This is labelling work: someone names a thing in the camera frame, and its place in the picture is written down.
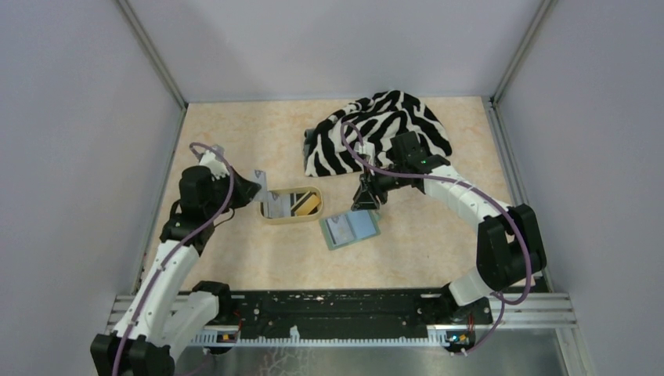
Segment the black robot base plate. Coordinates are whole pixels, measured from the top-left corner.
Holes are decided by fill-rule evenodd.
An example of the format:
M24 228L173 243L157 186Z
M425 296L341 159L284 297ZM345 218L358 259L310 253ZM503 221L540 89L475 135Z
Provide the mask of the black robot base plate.
M419 339L435 325L492 324L487 298L459 307L442 288L232 291L212 325L240 326L240 338Z

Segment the silver magnetic stripe card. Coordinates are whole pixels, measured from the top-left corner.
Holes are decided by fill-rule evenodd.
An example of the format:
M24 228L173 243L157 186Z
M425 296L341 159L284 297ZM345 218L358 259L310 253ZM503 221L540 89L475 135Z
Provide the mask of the silver magnetic stripe card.
M325 220L333 246L348 244L355 239L347 215L335 215Z

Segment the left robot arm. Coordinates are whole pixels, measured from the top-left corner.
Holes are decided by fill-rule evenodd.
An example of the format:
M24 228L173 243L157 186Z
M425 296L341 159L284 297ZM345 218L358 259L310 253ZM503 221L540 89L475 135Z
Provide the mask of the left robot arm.
M234 169L187 168L180 198L162 229L156 258L144 284L109 334L98 334L90 352L99 375L173 375L184 349L209 321L225 324L235 304L229 286L204 282L174 311L183 281L215 231L214 220L265 196L266 177L245 179Z

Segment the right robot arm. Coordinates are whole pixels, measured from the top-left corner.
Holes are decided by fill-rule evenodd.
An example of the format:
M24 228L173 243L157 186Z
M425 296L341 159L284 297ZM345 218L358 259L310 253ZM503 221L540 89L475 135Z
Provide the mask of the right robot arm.
M443 156L431 154L415 132L392 138L387 168L373 165L373 147L363 139L347 151L363 166L353 209L377 210L388 193L406 186L444 203L476 233L475 266L443 287L441 312L451 323L462 322L472 303L496 295L518 281L529 283L547 266L536 213L527 204L498 201L462 177Z

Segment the grey patterned card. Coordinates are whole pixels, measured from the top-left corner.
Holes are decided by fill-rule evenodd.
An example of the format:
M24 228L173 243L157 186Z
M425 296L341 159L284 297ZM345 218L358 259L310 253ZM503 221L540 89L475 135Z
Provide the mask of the grey patterned card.
M265 203L268 199L267 174L263 170L254 170L254 182L259 185L259 190L254 196L254 201Z

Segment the light blue card holder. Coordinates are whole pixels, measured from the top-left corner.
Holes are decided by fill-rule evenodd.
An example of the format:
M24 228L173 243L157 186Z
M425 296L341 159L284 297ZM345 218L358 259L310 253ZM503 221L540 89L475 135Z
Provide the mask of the light blue card holder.
M379 236L380 216L375 211L345 211L319 220L329 251Z

